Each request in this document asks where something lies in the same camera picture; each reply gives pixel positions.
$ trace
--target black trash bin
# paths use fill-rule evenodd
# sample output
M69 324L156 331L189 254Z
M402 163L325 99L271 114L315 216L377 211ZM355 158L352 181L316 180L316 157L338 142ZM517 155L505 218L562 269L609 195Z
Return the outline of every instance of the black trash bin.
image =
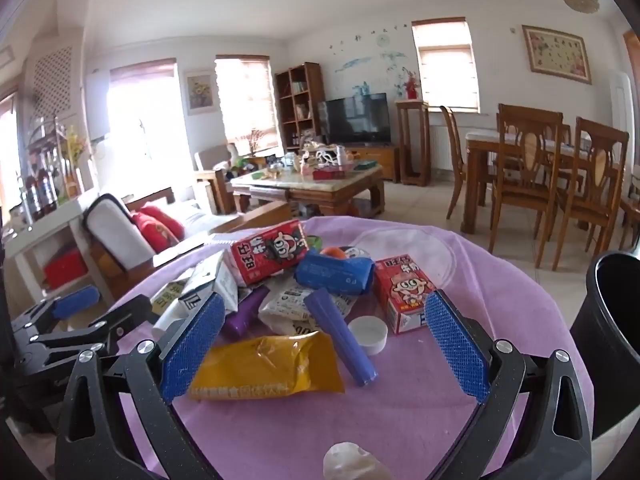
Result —
M601 254L587 273L587 297L571 327L593 381L596 439L640 404L640 260Z

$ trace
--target red milk carton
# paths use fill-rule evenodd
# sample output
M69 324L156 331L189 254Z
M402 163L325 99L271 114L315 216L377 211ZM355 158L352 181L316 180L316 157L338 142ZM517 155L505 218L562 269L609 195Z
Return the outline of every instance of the red milk carton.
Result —
M300 220L289 220L231 245L228 265L240 286L297 265L309 250Z
M374 294L394 334L426 325L424 301L436 290L408 254L376 262Z

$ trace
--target orange ball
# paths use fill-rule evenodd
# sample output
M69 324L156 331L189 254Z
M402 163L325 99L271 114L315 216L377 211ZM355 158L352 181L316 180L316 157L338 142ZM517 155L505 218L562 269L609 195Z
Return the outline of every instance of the orange ball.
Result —
M347 253L345 253L340 247L327 247L320 251L320 254L324 256L331 256L332 258L338 258L339 260L346 260Z

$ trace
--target wooden pedestal stand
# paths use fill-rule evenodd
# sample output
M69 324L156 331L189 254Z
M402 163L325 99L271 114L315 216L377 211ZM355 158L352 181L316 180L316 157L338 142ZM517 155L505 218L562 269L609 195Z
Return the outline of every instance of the wooden pedestal stand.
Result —
M429 104L420 99L396 101L398 108L398 143L400 147L400 181L403 184L426 186L431 181L431 136ZM414 171L411 162L411 131L409 110L420 114L420 168Z

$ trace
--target metal screw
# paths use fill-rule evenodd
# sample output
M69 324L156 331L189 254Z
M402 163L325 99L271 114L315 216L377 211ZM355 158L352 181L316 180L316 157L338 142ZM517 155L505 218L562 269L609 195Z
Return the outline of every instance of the metal screw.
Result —
M146 341L140 342L138 343L138 353L148 354L154 349L155 345L156 344L149 339L147 339Z
M558 350L558 351L556 351L556 359L558 359L558 361L561 361L563 363L568 363L569 362L569 354L567 352L565 352L564 350Z
M90 361L93 357L94 353L91 352L91 350L85 350L78 356L78 361L80 361L81 363L85 363L87 361Z
M504 339L500 339L500 341L495 344L495 347L498 349L498 352L502 352L503 354L510 354L513 352L513 346L511 343Z

